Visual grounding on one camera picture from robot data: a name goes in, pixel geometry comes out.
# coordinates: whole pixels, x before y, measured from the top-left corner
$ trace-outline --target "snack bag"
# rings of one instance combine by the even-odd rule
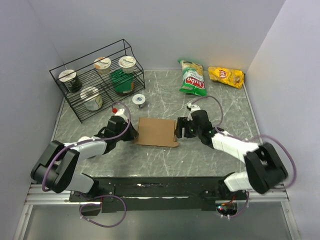
[[[204,70],[199,64],[190,61],[179,61],[182,66],[182,87],[180,92],[198,96],[207,95]]]
[[[210,66],[208,73],[211,80],[228,84],[237,89],[240,89],[244,83],[245,75],[241,70]]]

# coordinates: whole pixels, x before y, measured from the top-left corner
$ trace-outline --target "cardboard flap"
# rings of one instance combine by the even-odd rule
[[[175,129],[177,122],[172,119],[140,117],[138,125],[138,145],[177,147]]]

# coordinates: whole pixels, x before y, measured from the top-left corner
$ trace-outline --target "red logo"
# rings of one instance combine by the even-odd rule
[[[226,73],[225,71],[219,70],[219,72],[220,72],[220,74],[219,74],[220,76],[219,76],[219,77],[220,77],[221,79],[225,79],[225,78],[227,77],[227,73]]]
[[[191,84],[199,89],[204,89],[205,88],[205,83],[203,81],[199,81],[198,79],[195,79],[192,76],[188,76],[185,80],[187,84]]]

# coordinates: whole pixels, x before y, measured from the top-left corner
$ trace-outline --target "table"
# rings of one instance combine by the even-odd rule
[[[198,98],[179,92],[182,85],[181,70],[145,71],[144,79],[145,90],[140,93],[145,95],[147,106],[135,108],[132,97],[123,101],[131,111],[135,129],[138,129],[140,117],[177,120],[178,117],[187,116],[187,104]],[[257,127],[244,88],[213,82],[207,71],[204,72],[204,81],[207,94],[215,96],[223,107],[221,127],[241,138],[256,136]],[[208,112],[213,124],[219,122],[220,109],[213,99],[202,99],[197,104]],[[112,115],[110,108],[81,124],[65,102],[54,139],[71,143],[82,136],[91,137],[107,125]],[[110,153],[79,162],[75,171],[92,177],[183,177],[225,176],[245,169],[239,160],[203,145],[198,138],[181,138],[178,141],[179,146],[174,148],[121,141]]]

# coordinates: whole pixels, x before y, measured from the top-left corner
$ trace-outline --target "gray floor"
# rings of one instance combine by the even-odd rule
[[[207,71],[204,76],[207,94],[215,96],[222,104],[224,119],[221,127],[242,138],[256,136],[255,121],[244,89],[213,82]],[[181,70],[145,71],[146,89],[141,93],[146,96],[148,106],[136,109],[131,97],[124,101],[130,108],[133,126],[137,129],[140,117],[176,120],[187,116],[189,113],[186,106],[197,96],[179,92],[181,85]],[[213,123],[219,122],[220,109],[213,99],[203,99],[197,104],[208,112]],[[112,114],[111,109],[106,109],[81,124],[65,103],[55,140],[70,143],[82,136],[91,137],[106,126]],[[94,177],[225,176],[245,169],[239,160],[224,152],[212,150],[198,138],[178,141],[179,146],[176,148],[119,142],[110,153],[80,162],[76,172]]]
[[[95,221],[114,224],[122,212],[104,213]],[[114,228],[79,219],[75,205],[33,207],[24,240],[290,240],[280,202],[250,203],[228,221],[200,210],[130,211]]]

